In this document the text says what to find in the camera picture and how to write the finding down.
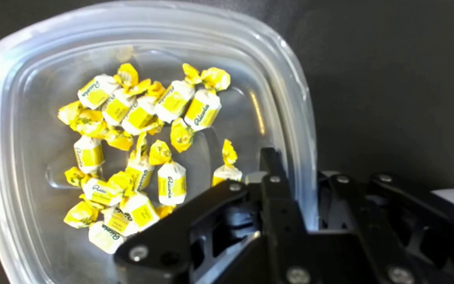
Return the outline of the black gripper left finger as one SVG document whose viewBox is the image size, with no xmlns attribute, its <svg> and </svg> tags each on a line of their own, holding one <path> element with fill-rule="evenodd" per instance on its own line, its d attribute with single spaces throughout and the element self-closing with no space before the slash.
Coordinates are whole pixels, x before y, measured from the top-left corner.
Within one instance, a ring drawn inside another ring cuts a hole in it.
<svg viewBox="0 0 454 284">
<path fill-rule="evenodd" d="M 122 284 L 216 279 L 261 230 L 261 189 L 224 181 L 130 236 L 114 253 Z"/>
</svg>

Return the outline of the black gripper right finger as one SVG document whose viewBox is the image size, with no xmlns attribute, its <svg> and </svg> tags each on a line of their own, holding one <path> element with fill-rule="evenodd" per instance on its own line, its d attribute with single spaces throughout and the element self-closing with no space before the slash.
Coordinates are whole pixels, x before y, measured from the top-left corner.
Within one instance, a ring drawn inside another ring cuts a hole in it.
<svg viewBox="0 0 454 284">
<path fill-rule="evenodd" d="M 283 284 L 454 284 L 454 203 L 380 171 L 319 176 L 319 228 L 273 148 L 261 152 L 270 277 Z"/>
</svg>

